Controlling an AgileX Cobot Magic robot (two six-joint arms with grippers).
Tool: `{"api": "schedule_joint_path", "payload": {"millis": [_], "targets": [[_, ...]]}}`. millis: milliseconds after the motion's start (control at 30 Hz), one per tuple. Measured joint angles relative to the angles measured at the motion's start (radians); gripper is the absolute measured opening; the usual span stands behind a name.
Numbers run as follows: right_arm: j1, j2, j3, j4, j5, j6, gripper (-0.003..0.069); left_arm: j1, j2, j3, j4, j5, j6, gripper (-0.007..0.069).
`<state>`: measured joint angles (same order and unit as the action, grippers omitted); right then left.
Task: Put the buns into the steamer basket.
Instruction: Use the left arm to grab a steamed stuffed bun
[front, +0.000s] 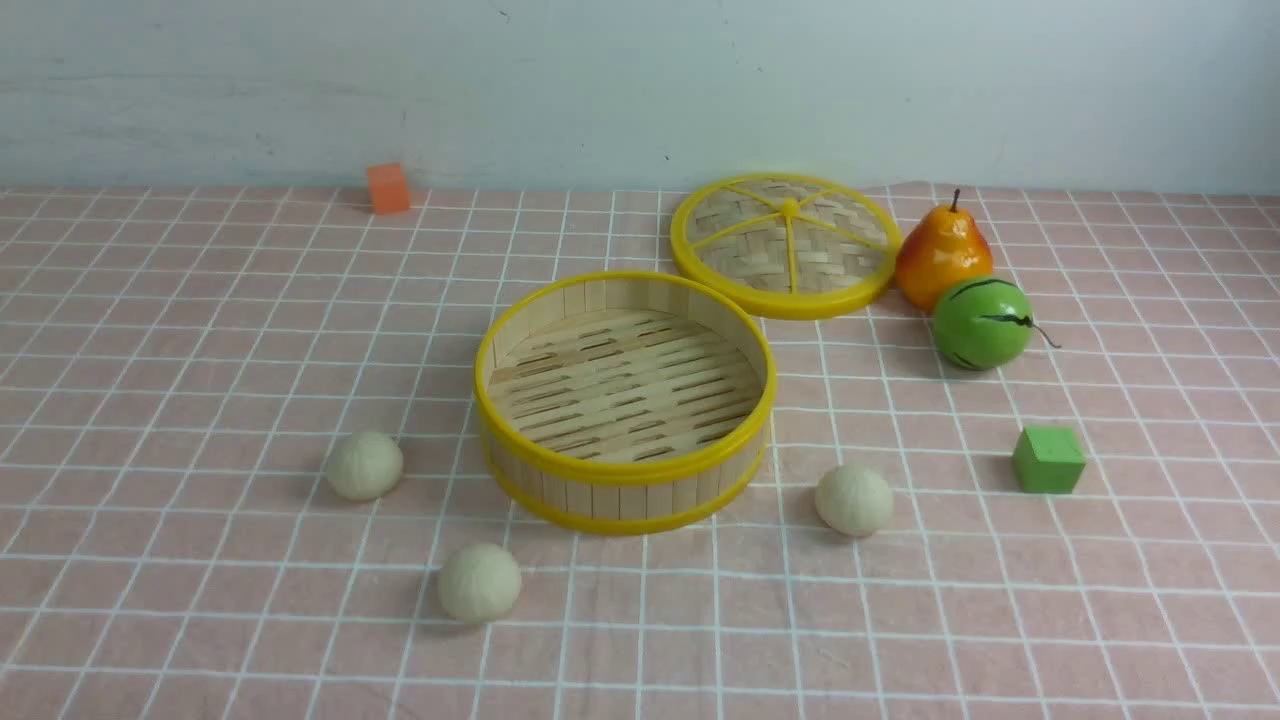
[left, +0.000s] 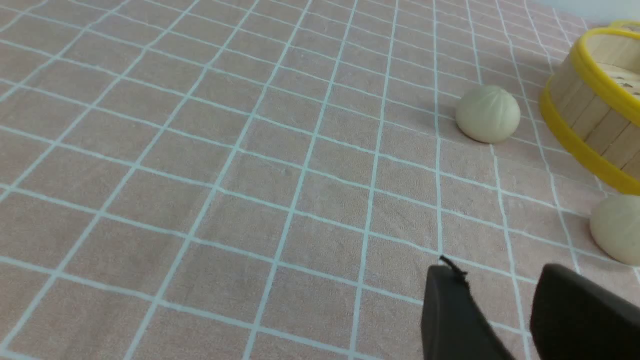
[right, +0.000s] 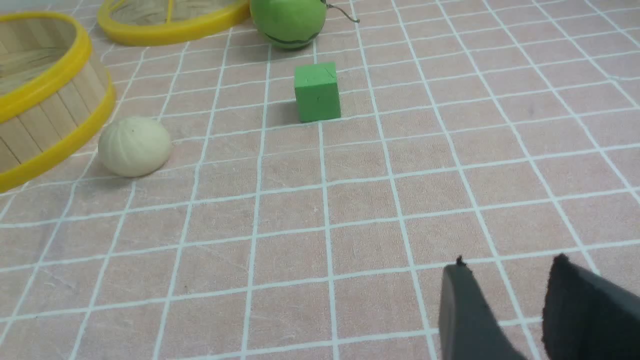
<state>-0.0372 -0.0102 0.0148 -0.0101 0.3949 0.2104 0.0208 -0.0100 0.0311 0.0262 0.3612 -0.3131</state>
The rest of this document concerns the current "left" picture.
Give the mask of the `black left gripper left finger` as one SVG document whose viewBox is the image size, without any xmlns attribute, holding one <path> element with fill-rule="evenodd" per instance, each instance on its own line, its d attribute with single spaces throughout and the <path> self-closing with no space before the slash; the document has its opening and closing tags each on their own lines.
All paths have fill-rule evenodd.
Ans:
<svg viewBox="0 0 640 360">
<path fill-rule="evenodd" d="M 471 294 L 467 272 L 446 256 L 427 271 L 420 321 L 425 360 L 513 360 Z"/>
</svg>

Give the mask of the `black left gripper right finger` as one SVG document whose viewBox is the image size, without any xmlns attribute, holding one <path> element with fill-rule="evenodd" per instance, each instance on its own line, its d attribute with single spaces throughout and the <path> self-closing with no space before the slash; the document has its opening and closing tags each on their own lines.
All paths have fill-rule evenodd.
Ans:
<svg viewBox="0 0 640 360">
<path fill-rule="evenodd" d="M 557 263 L 542 267 L 530 332 L 542 360 L 640 357 L 638 306 Z"/>
</svg>

